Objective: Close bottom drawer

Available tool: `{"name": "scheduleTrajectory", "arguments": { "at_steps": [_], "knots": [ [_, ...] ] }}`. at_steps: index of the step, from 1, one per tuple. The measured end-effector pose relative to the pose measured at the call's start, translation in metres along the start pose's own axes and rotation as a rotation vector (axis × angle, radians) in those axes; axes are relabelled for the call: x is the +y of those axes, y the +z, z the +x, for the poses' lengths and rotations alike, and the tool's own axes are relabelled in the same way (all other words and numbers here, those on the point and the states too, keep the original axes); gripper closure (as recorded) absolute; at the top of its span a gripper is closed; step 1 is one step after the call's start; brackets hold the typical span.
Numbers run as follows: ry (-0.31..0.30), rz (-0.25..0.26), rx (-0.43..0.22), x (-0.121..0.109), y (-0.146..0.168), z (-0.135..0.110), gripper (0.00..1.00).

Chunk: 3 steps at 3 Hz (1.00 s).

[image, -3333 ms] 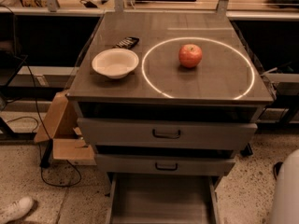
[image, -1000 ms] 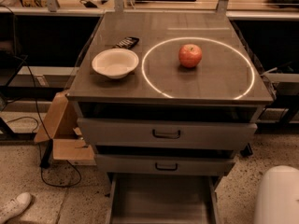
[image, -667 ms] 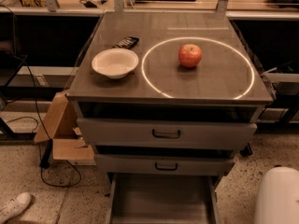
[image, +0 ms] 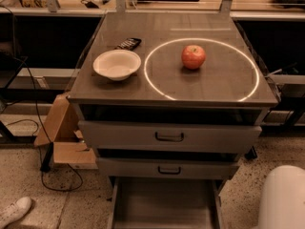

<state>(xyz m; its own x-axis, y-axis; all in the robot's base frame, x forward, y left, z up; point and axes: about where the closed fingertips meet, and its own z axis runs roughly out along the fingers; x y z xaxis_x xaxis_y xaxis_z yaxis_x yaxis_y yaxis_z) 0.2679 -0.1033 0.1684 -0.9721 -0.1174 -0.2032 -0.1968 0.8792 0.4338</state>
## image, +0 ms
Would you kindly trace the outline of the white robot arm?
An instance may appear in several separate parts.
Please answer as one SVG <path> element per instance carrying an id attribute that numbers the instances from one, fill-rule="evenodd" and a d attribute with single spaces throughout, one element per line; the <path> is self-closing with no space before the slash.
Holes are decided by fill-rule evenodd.
<path id="1" fill-rule="evenodd" d="M 252 229 L 305 229 L 304 169 L 283 165 L 267 175 Z"/>

